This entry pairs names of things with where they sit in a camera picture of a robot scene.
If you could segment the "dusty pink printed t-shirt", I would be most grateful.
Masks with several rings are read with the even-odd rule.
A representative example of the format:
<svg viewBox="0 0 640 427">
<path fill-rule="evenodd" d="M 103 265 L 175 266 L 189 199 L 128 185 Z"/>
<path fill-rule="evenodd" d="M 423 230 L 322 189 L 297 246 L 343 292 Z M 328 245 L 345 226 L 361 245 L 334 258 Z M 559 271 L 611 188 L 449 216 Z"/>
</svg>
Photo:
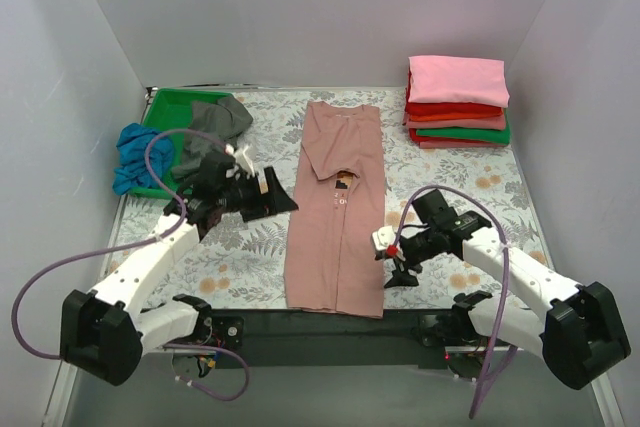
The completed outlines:
<svg viewBox="0 0 640 427">
<path fill-rule="evenodd" d="M 385 220 L 380 110 L 307 105 L 284 263 L 292 309 L 379 318 L 384 268 L 371 235 Z"/>
</svg>

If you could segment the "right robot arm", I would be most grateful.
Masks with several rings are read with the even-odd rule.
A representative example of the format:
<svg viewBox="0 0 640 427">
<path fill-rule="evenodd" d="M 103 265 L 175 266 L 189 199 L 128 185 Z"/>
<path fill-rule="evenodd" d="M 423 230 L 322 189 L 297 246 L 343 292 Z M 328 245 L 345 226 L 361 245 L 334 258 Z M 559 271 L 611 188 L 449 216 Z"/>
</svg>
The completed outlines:
<svg viewBox="0 0 640 427">
<path fill-rule="evenodd" d="M 564 385 L 579 390 L 631 354 L 613 293 L 603 284 L 581 284 L 520 249 L 511 247 L 496 220 L 478 211 L 457 212 L 438 189 L 421 189 L 409 200 L 421 223 L 374 231 L 379 259 L 394 264 L 386 285 L 415 287 L 422 265 L 449 254 L 481 269 L 523 302 L 509 309 L 488 292 L 460 296 L 433 326 L 445 339 L 475 344 L 491 335 L 541 358 Z"/>
</svg>

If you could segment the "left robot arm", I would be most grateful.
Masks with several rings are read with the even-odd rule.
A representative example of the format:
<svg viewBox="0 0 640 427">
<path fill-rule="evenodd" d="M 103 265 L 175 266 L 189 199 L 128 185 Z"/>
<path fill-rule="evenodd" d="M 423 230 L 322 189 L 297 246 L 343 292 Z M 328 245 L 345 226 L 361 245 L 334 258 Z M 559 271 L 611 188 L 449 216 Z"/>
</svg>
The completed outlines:
<svg viewBox="0 0 640 427">
<path fill-rule="evenodd" d="M 143 356 L 172 341 L 193 347 L 212 344 L 216 330 L 206 301 L 178 294 L 147 308 L 147 299 L 224 215 L 237 213 L 250 222 L 297 208 L 273 167 L 256 173 L 229 156 L 208 156 L 173 194 L 147 244 L 89 292 L 74 290 L 65 298 L 61 359 L 118 386 Z"/>
</svg>

